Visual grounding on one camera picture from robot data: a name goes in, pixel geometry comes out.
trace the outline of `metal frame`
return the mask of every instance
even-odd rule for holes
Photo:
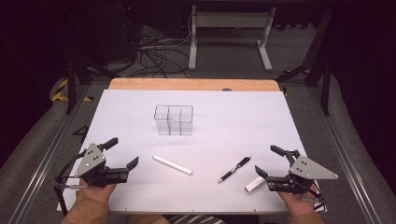
[[[64,115],[64,119],[61,123],[58,132],[55,134],[55,137],[53,138],[43,160],[38,165],[37,170],[34,172],[32,179],[29,183],[29,186],[26,188],[26,191],[23,193],[23,196],[21,197],[21,200],[18,203],[11,218],[9,219],[8,224],[22,223],[24,218],[26,217],[33,201],[35,200],[35,196],[37,196],[37,193],[40,190],[45,178],[47,177],[47,173],[50,171],[50,167],[54,162],[58,154],[58,151],[60,150],[61,143],[64,140],[64,135],[66,134],[66,131],[73,117],[78,111],[80,104],[83,102],[84,97],[88,92],[89,88],[90,87],[88,85],[82,86],[82,88],[78,92],[76,105],[70,111],[69,114]]]
[[[337,156],[337,159],[340,162],[344,173],[346,174],[346,178],[353,193],[355,194],[355,197],[359,203],[359,206],[361,207],[361,211],[363,212],[367,223],[382,224],[383,222],[379,217],[378,213],[375,211],[374,205],[370,200],[366,187],[361,180],[361,175],[359,174],[352,160],[347,155],[343,143],[337,131],[335,130],[334,125],[332,124],[331,118],[327,116],[321,108],[321,102],[318,93],[316,92],[315,88],[308,88],[308,92],[312,98],[312,101],[315,103],[315,106],[318,113],[320,114],[320,117],[322,118],[323,123],[326,125],[327,132],[332,140],[335,155]]]
[[[265,28],[261,40],[257,41],[257,47],[262,56],[265,71],[272,71],[272,65],[265,49],[271,25],[274,20],[276,8],[271,7],[269,12],[238,13],[238,12],[202,12],[192,6],[191,13],[191,47],[189,69],[194,70],[197,60],[197,27],[241,27],[241,28]]]

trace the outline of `person's hand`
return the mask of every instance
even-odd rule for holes
[[[312,185],[311,189],[313,191],[317,191],[315,185]],[[312,195],[310,192],[307,192],[305,194],[291,195],[289,193],[279,191],[278,194],[285,203],[286,207],[288,208],[289,214],[292,217],[297,217],[315,212],[314,203],[303,201],[303,198],[310,198],[310,199],[315,198],[315,196]]]
[[[88,186],[88,184],[82,178],[79,180],[79,184]],[[106,185],[104,188],[91,186],[87,189],[81,189],[80,193],[100,203],[108,203],[108,200],[110,199],[110,195],[114,191],[116,186],[117,186],[116,184]]]

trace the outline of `black wire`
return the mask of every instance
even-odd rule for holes
[[[138,52],[139,56],[136,55],[136,60],[140,63],[140,65],[143,66],[142,69],[138,69],[136,71],[133,71],[131,74],[129,74],[127,77],[135,77],[139,75],[143,75],[143,77],[147,74],[154,74],[154,76],[158,73],[161,73],[164,77],[167,77],[166,74],[177,74],[177,73],[183,73],[185,77],[187,77],[185,71],[188,69],[188,66],[186,67],[181,67],[178,63],[175,63],[171,60],[169,60],[166,57],[166,52],[173,51],[182,54],[184,57],[189,59],[189,56],[179,50],[175,49],[165,49],[165,45],[160,44],[162,40],[165,40],[167,37],[172,37],[171,35],[165,34],[165,33],[159,33],[159,32],[149,32],[144,35],[142,35],[139,39],[139,45],[138,45]],[[184,42],[184,39],[181,40],[176,39],[172,41],[171,43],[168,43],[167,46],[172,46],[175,44],[181,44]],[[173,64],[179,68],[179,70],[176,71],[166,71],[166,66],[168,64]]]
[[[71,164],[73,164],[76,160],[79,158],[83,157],[85,155],[85,152],[87,150],[85,149],[83,152],[79,153],[77,156],[75,156],[71,161],[69,161],[66,166],[62,169],[62,171],[59,173],[58,177],[55,177],[55,182],[56,184],[53,186],[53,190],[55,191],[55,194],[58,198],[59,204],[62,208],[62,212],[64,216],[67,215],[67,208],[66,208],[66,203],[64,202],[64,194],[62,192],[62,185],[64,184],[65,179],[67,180],[68,177],[70,176],[64,176],[64,172],[69,168]]]
[[[125,11],[123,10],[123,7],[118,4],[119,9],[120,9],[120,14],[121,17],[123,18],[123,22],[127,31],[127,35],[130,39],[130,45],[134,44],[132,40],[132,37],[129,36],[130,33],[133,31],[133,26],[131,23],[129,23],[129,20],[126,19],[126,15],[125,15]],[[74,19],[74,17],[70,14],[70,12],[67,10],[67,8],[61,4],[62,9],[64,10],[64,12],[67,14],[67,16],[69,17],[70,21],[72,21],[76,27],[76,29],[79,31],[79,33],[82,35],[82,37],[87,41],[87,43],[91,46],[91,49],[93,49],[93,51],[96,53],[96,55],[101,58],[103,61],[105,61],[105,59],[102,57],[102,54],[99,53],[99,51],[96,49],[96,47],[91,43],[90,39],[88,38],[88,36],[85,34],[85,32],[80,28],[80,26],[78,25],[78,23],[76,22],[76,20]],[[134,48],[132,47],[131,49],[131,56],[134,57]],[[134,60],[131,59],[127,64],[125,64],[124,66],[120,67],[120,68],[116,68],[116,69],[111,69],[109,70],[112,73],[120,73],[123,72],[125,70],[127,70],[128,68],[130,68],[132,65],[134,64]],[[102,73],[100,72],[95,72],[95,71],[90,71],[91,74],[93,75],[101,75]]]

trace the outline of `metal stand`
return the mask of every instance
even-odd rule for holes
[[[329,53],[329,46],[323,46],[322,42],[325,38],[331,17],[332,9],[329,9],[327,10],[323,20],[319,25],[317,33],[312,40],[311,46],[309,47],[309,50],[305,55],[303,64],[293,69],[292,71],[283,71],[284,75],[275,79],[275,81],[278,83],[284,82],[289,78],[294,77],[302,73],[306,69],[312,67],[304,83],[307,87],[314,87],[318,84],[321,76],[323,76],[324,74],[320,105],[323,109],[323,112],[327,116],[329,116],[328,102],[331,79],[331,68],[329,66],[329,60],[331,56]]]
[[[72,57],[72,59],[70,59],[70,62],[67,64],[67,89],[69,100],[66,114],[69,114],[76,105],[76,76],[78,77],[78,80],[82,85],[89,85],[92,81],[92,77],[87,69],[87,66],[94,68],[95,70],[110,78],[120,77],[117,74],[114,74],[109,70],[105,69],[103,66],[83,56],[77,55]]]
[[[257,46],[262,56],[265,71],[272,71],[272,65],[268,58],[265,44],[271,30],[276,9],[271,8],[269,12],[238,13],[238,12],[201,12],[192,7],[191,13],[191,48],[189,69],[194,70],[197,55],[197,27],[241,27],[241,28],[265,28],[262,40],[257,41]]]

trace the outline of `robotic arm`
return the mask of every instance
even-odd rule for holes
[[[128,174],[138,164],[138,157],[126,165],[126,168],[110,169],[106,164],[103,150],[114,147],[119,142],[113,138],[100,145],[90,144],[81,163],[79,164],[75,177],[83,178],[90,186],[103,188],[109,184],[126,183]]]
[[[271,150],[279,156],[286,156],[290,169],[288,175],[275,177],[269,176],[264,170],[256,166],[256,173],[267,181],[268,189],[292,194],[310,192],[315,196],[315,199],[304,198],[305,201],[324,203],[325,198],[320,191],[314,192],[310,187],[314,184],[315,179],[337,179],[338,175],[307,157],[301,156],[298,150],[287,151],[277,146],[271,146]]]
[[[55,177],[54,191],[58,197],[60,206],[64,216],[67,215],[67,208],[64,202],[63,189],[85,189],[87,186],[72,185],[67,186],[65,184],[69,176],[64,176],[64,172],[67,168],[73,164],[77,159],[82,157],[82,161],[79,164],[74,177],[83,178],[89,186],[96,186],[104,188],[106,185],[126,183],[128,180],[128,174],[133,170],[139,162],[139,158],[136,157],[134,160],[129,162],[125,168],[111,169],[106,166],[106,157],[103,154],[103,150],[114,147],[119,142],[118,138],[113,138],[104,144],[96,145],[91,143],[90,146],[83,152],[79,153],[73,158],[59,173],[58,177]]]

